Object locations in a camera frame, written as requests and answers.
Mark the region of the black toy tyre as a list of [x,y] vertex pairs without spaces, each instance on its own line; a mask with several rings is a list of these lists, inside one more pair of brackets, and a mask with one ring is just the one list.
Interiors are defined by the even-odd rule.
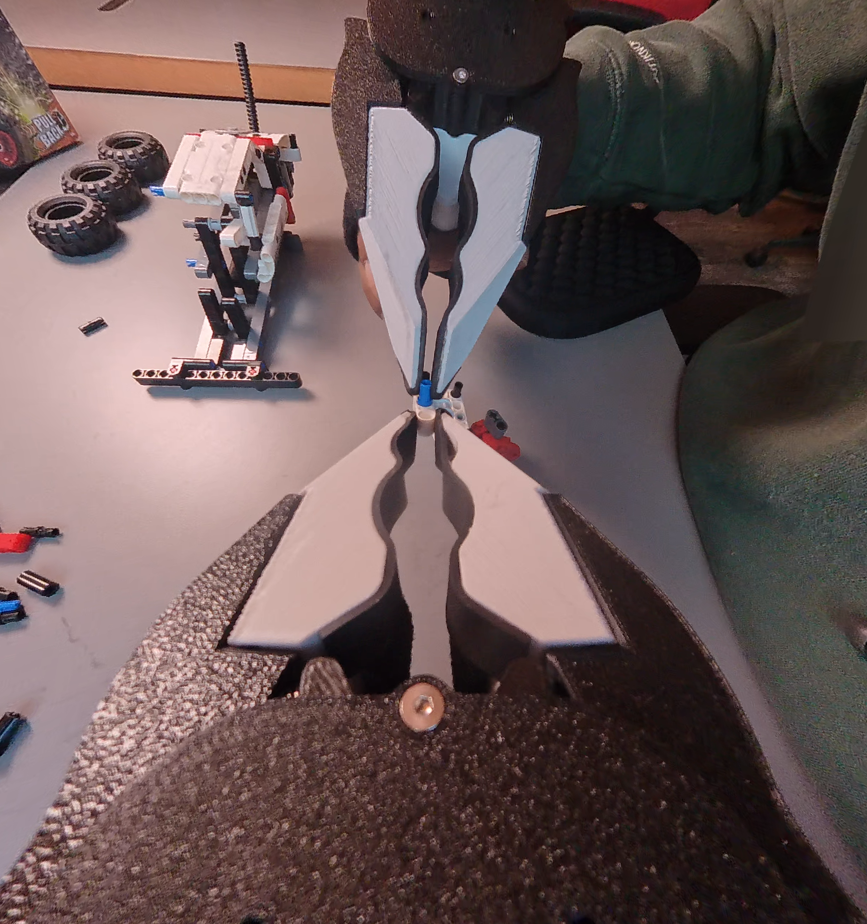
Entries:
[[99,253],[119,237],[107,206],[79,193],[36,202],[27,214],[27,225],[43,246],[66,257]]
[[115,216],[132,213],[144,202],[136,177],[116,161],[94,159],[72,165],[59,181],[62,191],[90,197]]
[[127,168],[145,187],[163,180],[170,167],[162,143],[140,131],[119,131],[104,136],[97,144],[97,155]]

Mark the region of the thin black rod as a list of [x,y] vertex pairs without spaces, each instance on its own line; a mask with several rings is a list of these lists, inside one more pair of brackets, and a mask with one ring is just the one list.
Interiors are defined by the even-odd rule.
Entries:
[[252,72],[245,42],[236,40],[234,42],[235,56],[240,72],[244,103],[247,113],[248,126],[250,133],[256,135],[259,133],[259,119],[257,113],[257,104],[255,89],[253,85]]

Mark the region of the partly built toy brick vehicle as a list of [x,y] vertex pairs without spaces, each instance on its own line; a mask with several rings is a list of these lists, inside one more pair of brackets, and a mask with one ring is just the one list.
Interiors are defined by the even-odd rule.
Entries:
[[297,372],[272,372],[261,357],[278,251],[295,221],[293,166],[301,152],[293,135],[263,133],[255,109],[246,130],[202,130],[183,136],[155,196],[209,212],[186,220],[201,251],[187,260],[200,281],[204,311],[192,355],[161,369],[138,369],[140,385],[298,389]]

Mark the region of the person's green sweater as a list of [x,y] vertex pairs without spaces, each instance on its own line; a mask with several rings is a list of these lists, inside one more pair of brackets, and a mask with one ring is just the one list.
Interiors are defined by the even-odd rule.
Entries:
[[696,354],[680,454],[720,592],[867,874],[867,84],[810,296]]

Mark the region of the red white black brick subassembly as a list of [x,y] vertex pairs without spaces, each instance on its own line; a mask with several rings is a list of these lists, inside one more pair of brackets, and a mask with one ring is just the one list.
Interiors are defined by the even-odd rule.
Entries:
[[448,392],[450,409],[454,419],[486,445],[493,448],[500,456],[510,462],[517,462],[521,456],[520,445],[517,445],[509,438],[509,424],[505,418],[497,410],[487,410],[482,419],[471,422],[465,413],[462,389],[463,383],[455,381]]

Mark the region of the grey desk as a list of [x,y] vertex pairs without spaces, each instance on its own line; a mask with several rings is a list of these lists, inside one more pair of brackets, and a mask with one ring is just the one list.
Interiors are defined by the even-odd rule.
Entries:
[[[193,352],[203,314],[185,265],[193,214],[151,198],[97,260],[60,260],[26,226],[65,167],[107,132],[182,134],[244,121],[238,102],[61,92],[84,142],[0,197],[0,523],[57,526],[26,557],[0,555],[0,584],[26,567],[61,584],[28,596],[0,630],[0,717],[30,729],[0,760],[0,879],[28,845],[104,698],[187,584],[285,494],[407,406],[383,322],[343,244],[344,178],[326,108],[260,105],[297,134],[294,231],[265,350],[298,390],[147,390],[131,375]],[[91,336],[79,325],[103,317]],[[491,317],[459,376],[467,407],[499,410],[520,468],[563,494],[678,607],[714,655],[759,736],[789,808],[867,915],[867,885],[800,770],[740,651],[682,490],[674,442],[684,362],[664,317],[549,341]]]

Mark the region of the red crate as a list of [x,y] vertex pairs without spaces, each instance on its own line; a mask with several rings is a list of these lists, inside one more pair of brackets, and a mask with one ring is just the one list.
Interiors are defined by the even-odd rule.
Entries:
[[715,1],[624,1],[624,3],[657,14],[664,20],[693,20],[709,9]]

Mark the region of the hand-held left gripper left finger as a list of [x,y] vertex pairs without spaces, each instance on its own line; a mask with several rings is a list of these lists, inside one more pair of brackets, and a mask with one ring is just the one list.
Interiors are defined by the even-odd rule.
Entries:
[[304,488],[228,645],[334,658],[362,691],[408,677],[413,639],[391,537],[404,511],[414,417],[396,417]]

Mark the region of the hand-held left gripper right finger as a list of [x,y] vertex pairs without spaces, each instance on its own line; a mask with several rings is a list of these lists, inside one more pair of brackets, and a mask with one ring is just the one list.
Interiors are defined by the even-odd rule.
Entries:
[[549,494],[453,420],[435,429],[458,538],[446,595],[453,686],[488,691],[509,664],[620,656],[621,634]]

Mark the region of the person's right hand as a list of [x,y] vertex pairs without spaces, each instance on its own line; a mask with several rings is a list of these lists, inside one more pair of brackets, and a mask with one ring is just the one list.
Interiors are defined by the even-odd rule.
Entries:
[[379,318],[381,318],[383,317],[381,301],[376,283],[372,275],[367,250],[365,248],[361,232],[358,229],[358,222],[354,225],[354,232],[352,247],[350,247],[350,249],[353,254],[356,255],[355,259],[358,261],[358,273],[362,292],[365,295],[371,310]]

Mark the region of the toy truck box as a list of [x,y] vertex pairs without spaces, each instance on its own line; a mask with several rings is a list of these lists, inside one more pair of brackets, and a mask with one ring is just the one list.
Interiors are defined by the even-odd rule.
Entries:
[[0,41],[0,179],[80,140],[32,58]]

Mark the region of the wooden plank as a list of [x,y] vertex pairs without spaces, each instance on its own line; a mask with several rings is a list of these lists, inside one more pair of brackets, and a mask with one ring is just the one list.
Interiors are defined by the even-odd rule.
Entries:
[[[28,47],[46,82],[57,89],[193,98],[241,99],[237,60],[182,59],[133,53]],[[331,68],[251,64],[257,101],[328,104]]]

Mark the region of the pile of small toy bricks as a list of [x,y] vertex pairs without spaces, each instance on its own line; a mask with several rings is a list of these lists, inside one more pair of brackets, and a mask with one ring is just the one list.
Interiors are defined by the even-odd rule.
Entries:
[[[22,526],[14,532],[4,531],[0,525],[0,555],[24,556],[36,542],[60,539],[57,526]],[[15,579],[16,587],[42,598],[53,598],[60,593],[60,584],[32,569],[24,569]],[[27,619],[24,601],[17,590],[0,586],[0,629],[14,627]],[[0,758],[11,747],[26,725],[26,718],[17,711],[5,712],[0,718]]]

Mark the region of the black mesh office chair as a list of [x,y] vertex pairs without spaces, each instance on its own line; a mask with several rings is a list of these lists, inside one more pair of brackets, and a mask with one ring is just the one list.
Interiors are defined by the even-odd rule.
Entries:
[[701,264],[655,215],[647,207],[624,205],[546,216],[500,309],[525,331],[574,339],[682,299],[698,283]]

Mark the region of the person's right forearm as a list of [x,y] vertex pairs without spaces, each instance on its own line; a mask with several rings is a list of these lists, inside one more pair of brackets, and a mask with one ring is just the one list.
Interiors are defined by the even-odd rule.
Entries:
[[692,21],[581,29],[566,43],[576,148],[552,206],[753,214],[783,189],[829,194],[839,154],[815,147],[794,81],[793,28],[817,6],[723,1]]

